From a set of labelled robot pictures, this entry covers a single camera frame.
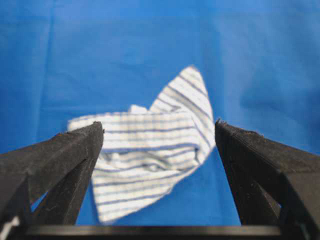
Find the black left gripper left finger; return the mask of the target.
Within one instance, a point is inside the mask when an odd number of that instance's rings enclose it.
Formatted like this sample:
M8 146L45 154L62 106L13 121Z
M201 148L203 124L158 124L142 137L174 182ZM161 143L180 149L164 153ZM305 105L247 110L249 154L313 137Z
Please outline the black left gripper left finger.
M14 227L74 225L104 141L99 121L0 156L0 237Z

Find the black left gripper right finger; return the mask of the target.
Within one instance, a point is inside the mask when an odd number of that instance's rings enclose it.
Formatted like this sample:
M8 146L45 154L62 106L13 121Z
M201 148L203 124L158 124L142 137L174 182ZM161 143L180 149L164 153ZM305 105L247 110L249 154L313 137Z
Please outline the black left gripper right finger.
M215 123L215 143L243 226L288 240L320 237L320 157L254 131Z

